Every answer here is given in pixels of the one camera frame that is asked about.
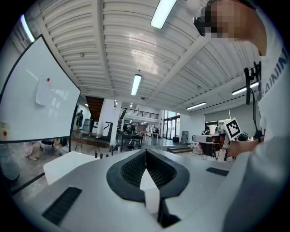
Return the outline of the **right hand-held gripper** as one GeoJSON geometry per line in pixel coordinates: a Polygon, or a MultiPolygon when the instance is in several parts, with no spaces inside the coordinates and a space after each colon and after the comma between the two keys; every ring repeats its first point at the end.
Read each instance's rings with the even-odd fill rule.
{"type": "Polygon", "coordinates": [[[216,159],[217,161],[226,161],[231,142],[240,134],[240,126],[236,118],[233,118],[220,125],[217,134],[193,135],[192,141],[198,143],[218,143],[215,151],[216,159]]]}

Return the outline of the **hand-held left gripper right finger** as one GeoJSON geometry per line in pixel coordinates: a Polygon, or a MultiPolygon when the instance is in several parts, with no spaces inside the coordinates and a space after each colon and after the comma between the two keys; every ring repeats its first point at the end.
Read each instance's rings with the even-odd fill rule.
{"type": "Polygon", "coordinates": [[[178,196],[165,199],[168,212],[177,216],[180,221],[167,228],[156,222],[147,222],[147,226],[152,226],[147,231],[221,232],[230,203],[230,200],[223,199],[223,194],[219,194],[226,177],[211,173],[208,168],[229,171],[232,164],[202,160],[197,156],[175,155],[156,149],[150,149],[149,152],[155,152],[185,167],[189,172],[189,180],[178,196]]]}

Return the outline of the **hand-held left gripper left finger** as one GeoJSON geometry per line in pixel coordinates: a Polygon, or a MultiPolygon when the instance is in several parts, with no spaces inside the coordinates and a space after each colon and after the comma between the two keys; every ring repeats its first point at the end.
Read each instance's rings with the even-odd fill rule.
{"type": "Polygon", "coordinates": [[[147,232],[147,222],[156,222],[143,203],[117,196],[106,180],[108,169],[134,151],[96,159],[71,152],[44,166],[48,186],[26,207],[29,218],[45,231],[65,232],[147,232]],[[69,187],[81,190],[59,225],[43,217],[43,213],[69,187]]]}

